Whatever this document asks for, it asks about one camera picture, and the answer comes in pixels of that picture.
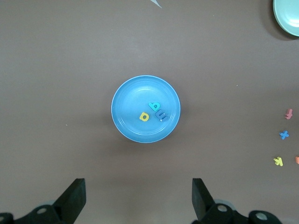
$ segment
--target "foam letter scattered on table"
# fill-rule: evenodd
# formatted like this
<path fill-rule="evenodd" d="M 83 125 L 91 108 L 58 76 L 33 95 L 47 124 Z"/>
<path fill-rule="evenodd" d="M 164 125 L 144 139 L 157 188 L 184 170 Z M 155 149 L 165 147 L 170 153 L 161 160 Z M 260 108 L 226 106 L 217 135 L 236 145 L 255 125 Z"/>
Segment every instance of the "foam letter scattered on table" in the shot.
<path fill-rule="evenodd" d="M 293 110 L 292 109 L 288 109 L 287 113 L 285 114 L 285 119 L 291 119 L 291 117 L 293 116 Z"/>
<path fill-rule="evenodd" d="M 142 114 L 139 117 L 139 119 L 142 121 L 148 121 L 149 118 L 150 118 L 150 116 L 145 112 L 142 112 Z"/>
<path fill-rule="evenodd" d="M 275 161 L 275 165 L 277 166 L 280 165 L 281 167 L 283 166 L 282 159 L 280 157 L 277 157 L 277 159 L 274 158 L 274 161 Z"/>
<path fill-rule="evenodd" d="M 281 136 L 282 140 L 285 140 L 285 138 L 289 137 L 290 135 L 288 134 L 288 131 L 283 131 L 281 133 L 279 133 L 279 135 Z"/>
<path fill-rule="evenodd" d="M 157 111 L 160 109 L 160 104 L 159 103 L 149 103 L 149 106 L 151 107 L 151 109 L 153 109 L 153 111 Z"/>

